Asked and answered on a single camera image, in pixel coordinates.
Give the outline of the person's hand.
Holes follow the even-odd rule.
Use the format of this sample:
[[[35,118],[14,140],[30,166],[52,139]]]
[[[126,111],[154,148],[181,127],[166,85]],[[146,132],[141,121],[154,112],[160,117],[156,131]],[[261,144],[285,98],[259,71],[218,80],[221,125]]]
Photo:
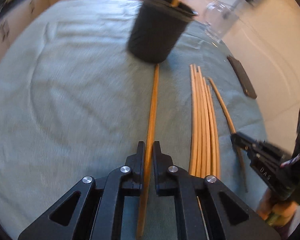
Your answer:
[[[278,202],[276,200],[273,204],[273,202],[270,200],[271,195],[272,191],[267,189],[258,204],[256,213],[263,220],[266,220],[271,213],[274,213],[278,216],[278,218],[273,223],[273,226],[284,226],[292,220],[298,208],[298,204],[290,200],[285,200],[283,202]]]

